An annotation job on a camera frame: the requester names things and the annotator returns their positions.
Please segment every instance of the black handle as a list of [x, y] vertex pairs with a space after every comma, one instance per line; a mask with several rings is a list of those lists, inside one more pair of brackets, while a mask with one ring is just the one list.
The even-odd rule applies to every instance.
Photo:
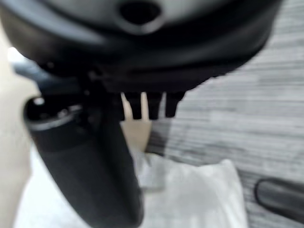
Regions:
[[141, 191], [116, 115], [98, 109], [84, 113], [80, 106], [63, 108], [59, 103], [30, 100], [24, 111], [58, 187], [93, 228], [138, 227], [143, 219]]

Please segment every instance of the gray floor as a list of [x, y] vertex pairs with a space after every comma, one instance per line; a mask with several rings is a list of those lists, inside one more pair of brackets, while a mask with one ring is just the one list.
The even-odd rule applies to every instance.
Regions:
[[195, 165], [229, 158], [251, 228], [304, 228], [253, 199], [260, 178], [304, 182], [304, 0], [286, 1], [258, 57], [189, 92], [176, 119], [155, 122], [148, 151]]

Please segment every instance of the black plastic part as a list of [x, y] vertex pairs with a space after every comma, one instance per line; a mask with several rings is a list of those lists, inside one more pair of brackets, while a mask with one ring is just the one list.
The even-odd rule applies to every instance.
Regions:
[[269, 211], [304, 224], [304, 184], [280, 179], [256, 184], [257, 202]]
[[173, 118], [176, 115], [177, 105], [184, 98], [185, 92], [167, 93], [166, 96], [166, 117]]
[[13, 46], [35, 62], [142, 70], [251, 55], [267, 41], [281, 2], [234, 0], [202, 18], [140, 37], [90, 27], [37, 0], [0, 0], [0, 16]]
[[[119, 115], [92, 109], [59, 117], [62, 107], [58, 99], [44, 105], [30, 100], [24, 110], [25, 124], [58, 187], [92, 228], [138, 227], [141, 191]], [[53, 111], [49, 117], [41, 115], [48, 110]]]
[[112, 96], [113, 106], [115, 110], [117, 110], [117, 114], [119, 115], [119, 119], [121, 121], [125, 120], [124, 116], [124, 106], [122, 101], [122, 96], [120, 94], [115, 94]]
[[160, 104], [162, 101], [161, 98], [162, 98], [162, 93], [147, 93], [150, 120], [158, 119]]
[[125, 93], [125, 97], [130, 103], [133, 113], [133, 119], [141, 120], [142, 118], [142, 99], [140, 93]]

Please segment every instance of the black plastic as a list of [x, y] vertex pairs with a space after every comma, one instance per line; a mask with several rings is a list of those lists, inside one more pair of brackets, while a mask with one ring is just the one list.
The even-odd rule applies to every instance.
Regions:
[[30, 100], [25, 124], [58, 187], [92, 228], [136, 228], [141, 190], [115, 111]]
[[304, 224], [304, 184], [268, 179], [256, 184], [257, 202], [271, 212]]

